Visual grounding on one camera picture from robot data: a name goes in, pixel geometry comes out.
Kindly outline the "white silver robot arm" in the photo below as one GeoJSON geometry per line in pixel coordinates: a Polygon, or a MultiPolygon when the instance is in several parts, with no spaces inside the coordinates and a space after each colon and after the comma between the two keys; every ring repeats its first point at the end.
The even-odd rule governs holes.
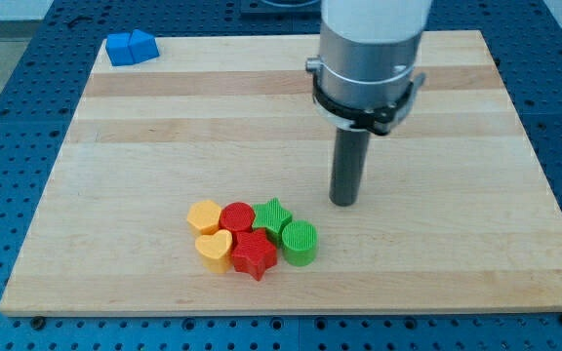
{"type": "Polygon", "coordinates": [[[431,0],[323,0],[318,55],[305,63],[313,100],[347,132],[388,135],[412,109],[431,0]]]}

